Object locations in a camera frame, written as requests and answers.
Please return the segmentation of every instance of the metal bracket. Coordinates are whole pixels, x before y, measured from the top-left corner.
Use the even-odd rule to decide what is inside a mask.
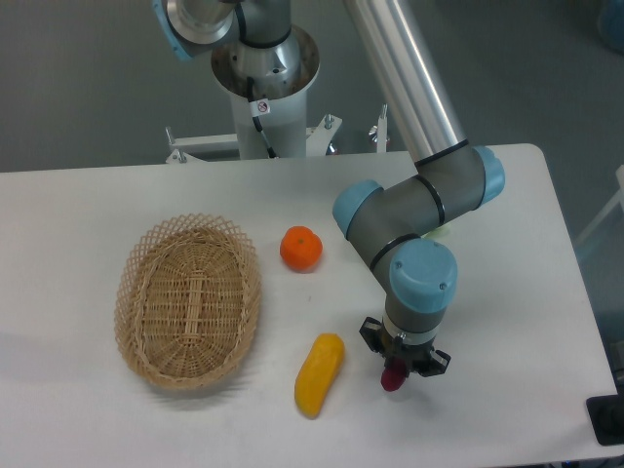
[[[332,145],[332,138],[341,125],[342,119],[327,114],[317,128],[306,129],[306,156],[335,154],[337,150]],[[194,158],[189,153],[216,153],[238,149],[236,134],[175,138],[171,127],[167,127],[165,133],[169,150],[172,152],[167,158],[167,164],[205,162]]]
[[[574,239],[574,250],[579,263],[589,257],[624,216],[624,166],[620,166],[615,175],[619,190]]]

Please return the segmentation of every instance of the white table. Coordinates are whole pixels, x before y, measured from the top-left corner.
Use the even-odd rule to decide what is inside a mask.
[[[414,173],[406,153],[0,175],[0,464],[3,467],[501,466],[619,455],[585,410],[612,377],[541,152],[493,148],[495,201],[450,225],[456,299],[436,345],[445,375],[386,394],[358,330],[384,292],[332,219],[341,189]],[[224,215],[263,273],[251,354],[230,379],[180,397],[126,368],[113,333],[126,257],[163,219]],[[311,274],[278,254],[306,224]],[[293,383],[320,332],[347,358],[319,419]]]

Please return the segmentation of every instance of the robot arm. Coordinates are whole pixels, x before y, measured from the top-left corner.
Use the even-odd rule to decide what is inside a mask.
[[[468,146],[406,2],[345,5],[418,169],[387,190],[365,180],[335,201],[345,238],[387,293],[382,322],[367,318],[360,333],[385,358],[385,374],[444,373],[450,356],[433,340],[455,293],[457,265],[447,248],[420,236],[494,198],[505,174],[490,150]],[[382,384],[394,390],[403,380],[382,377]]]
[[[306,59],[301,39],[299,55],[280,49],[293,38],[289,0],[155,1],[161,24],[166,11],[164,22],[176,31],[168,34],[177,41],[174,50],[191,55],[197,48],[238,41],[241,49],[229,54],[230,62],[242,53],[255,57],[245,60],[253,65],[248,69],[240,61],[232,64],[240,82],[249,84],[252,76],[263,94],[282,98],[270,72],[279,63],[273,71],[285,78],[289,90],[296,91],[291,84],[301,83]],[[418,175],[385,190],[373,180],[357,183],[334,203],[333,216],[345,238],[387,293],[382,321],[367,318],[360,333],[384,357],[386,371],[403,380],[410,372],[444,373],[450,356],[436,351],[433,341],[455,293],[457,265],[446,247],[421,236],[494,198],[504,187],[505,174],[490,150],[469,147],[407,2],[344,3],[418,170]]]

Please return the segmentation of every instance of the oval basket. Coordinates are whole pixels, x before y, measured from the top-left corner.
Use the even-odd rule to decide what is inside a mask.
[[[115,336],[128,366],[168,389],[209,385],[249,351],[260,306],[252,241],[221,216],[175,217],[128,258]]]

